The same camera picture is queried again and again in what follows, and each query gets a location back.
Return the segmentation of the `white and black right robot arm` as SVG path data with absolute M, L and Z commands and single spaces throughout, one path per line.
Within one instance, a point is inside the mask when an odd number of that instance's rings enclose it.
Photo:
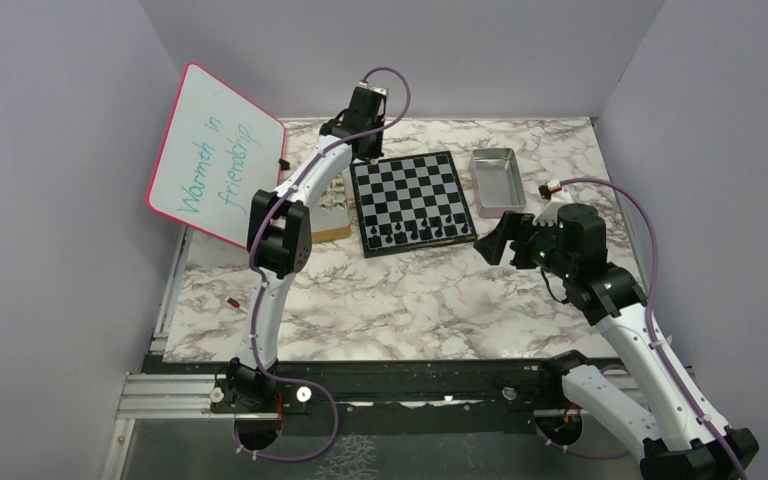
M 511 248 L 515 268 L 559 277 L 568 303 L 612 346 L 646 401 L 640 405 L 572 350 L 541 364 L 536 384 L 545 404 L 583 408 L 622 443 L 645 479 L 745 478 L 758 441 L 706 399 L 634 276 L 608 261 L 606 225 L 594 207 L 564 205 L 547 224 L 506 212 L 474 247 L 490 265 Z

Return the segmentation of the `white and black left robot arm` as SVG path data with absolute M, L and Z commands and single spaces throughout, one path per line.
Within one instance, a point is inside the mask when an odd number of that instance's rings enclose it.
M 246 249 L 259 280 L 250 296 L 247 335 L 224 369 L 227 400 L 266 408 L 276 390 L 277 336 L 289 289 L 310 258 L 310 208 L 355 159 L 381 157 L 388 93 L 362 82 L 349 105 L 323 123 L 315 147 L 291 176 L 252 197 Z

